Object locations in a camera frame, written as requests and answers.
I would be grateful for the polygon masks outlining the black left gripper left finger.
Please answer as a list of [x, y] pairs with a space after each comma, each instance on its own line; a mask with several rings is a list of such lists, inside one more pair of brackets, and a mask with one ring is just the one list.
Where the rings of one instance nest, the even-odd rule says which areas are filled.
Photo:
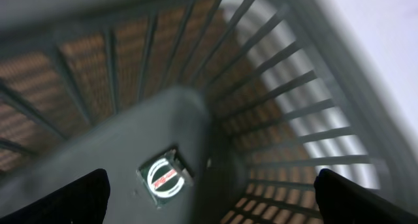
[[110, 197], [106, 170], [98, 168], [5, 217], [2, 224], [102, 224]]

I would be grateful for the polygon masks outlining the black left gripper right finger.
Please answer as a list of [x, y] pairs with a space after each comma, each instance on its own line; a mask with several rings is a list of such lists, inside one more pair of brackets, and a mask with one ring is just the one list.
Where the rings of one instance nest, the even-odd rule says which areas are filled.
[[417, 216], [324, 168], [313, 184], [324, 224], [417, 224]]

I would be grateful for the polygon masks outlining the green Zam-Buk tin box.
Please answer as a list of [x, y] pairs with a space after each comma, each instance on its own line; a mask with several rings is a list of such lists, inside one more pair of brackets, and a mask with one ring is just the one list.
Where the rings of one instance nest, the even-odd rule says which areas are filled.
[[137, 176], [157, 209], [194, 185], [193, 173], [176, 145], [140, 165]]

